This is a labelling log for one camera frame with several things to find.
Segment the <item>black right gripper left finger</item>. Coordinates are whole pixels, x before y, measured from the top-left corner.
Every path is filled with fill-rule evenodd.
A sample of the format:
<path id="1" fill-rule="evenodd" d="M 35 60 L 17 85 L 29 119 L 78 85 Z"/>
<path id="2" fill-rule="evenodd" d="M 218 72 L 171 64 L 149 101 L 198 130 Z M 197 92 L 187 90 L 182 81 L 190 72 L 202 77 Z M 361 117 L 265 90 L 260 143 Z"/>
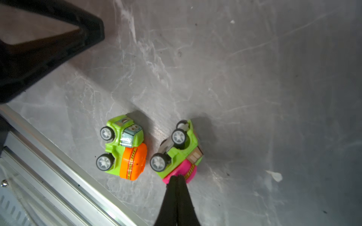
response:
<path id="1" fill-rule="evenodd" d="M 172 176 L 166 186 L 166 193 L 161 205 L 155 226 L 176 226 L 177 225 L 177 198 L 176 198 L 177 177 Z"/>

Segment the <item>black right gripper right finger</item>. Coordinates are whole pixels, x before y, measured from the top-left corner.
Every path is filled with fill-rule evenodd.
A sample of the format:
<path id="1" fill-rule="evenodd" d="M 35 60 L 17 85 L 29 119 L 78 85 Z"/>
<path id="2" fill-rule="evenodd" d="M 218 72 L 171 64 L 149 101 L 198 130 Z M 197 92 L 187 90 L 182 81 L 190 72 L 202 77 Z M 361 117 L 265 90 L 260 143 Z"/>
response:
<path id="1" fill-rule="evenodd" d="M 196 216 L 184 176 L 177 176 L 177 225 L 201 226 Z"/>

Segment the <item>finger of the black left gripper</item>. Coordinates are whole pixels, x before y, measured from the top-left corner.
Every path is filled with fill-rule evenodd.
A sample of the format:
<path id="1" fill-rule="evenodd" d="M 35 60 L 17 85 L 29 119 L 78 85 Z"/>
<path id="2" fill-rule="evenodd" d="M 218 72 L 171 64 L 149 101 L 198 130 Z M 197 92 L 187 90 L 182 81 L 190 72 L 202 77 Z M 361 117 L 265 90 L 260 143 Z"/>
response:
<path id="1" fill-rule="evenodd" d="M 1 103 L 8 103 L 57 67 L 105 38 L 103 21 L 66 1 L 1 1 L 78 27 L 64 34 L 23 42 L 1 42 Z"/>

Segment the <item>green pink toy car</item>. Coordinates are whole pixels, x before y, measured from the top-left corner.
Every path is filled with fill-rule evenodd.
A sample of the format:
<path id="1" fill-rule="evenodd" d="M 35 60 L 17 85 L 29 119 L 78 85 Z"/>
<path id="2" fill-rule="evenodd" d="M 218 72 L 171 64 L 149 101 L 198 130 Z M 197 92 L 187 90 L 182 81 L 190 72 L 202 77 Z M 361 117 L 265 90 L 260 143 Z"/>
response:
<path id="1" fill-rule="evenodd" d="M 169 184 L 172 176 L 180 175 L 189 183 L 196 176 L 203 157 L 192 121 L 181 120 L 152 155 L 150 166 L 165 184 Z"/>

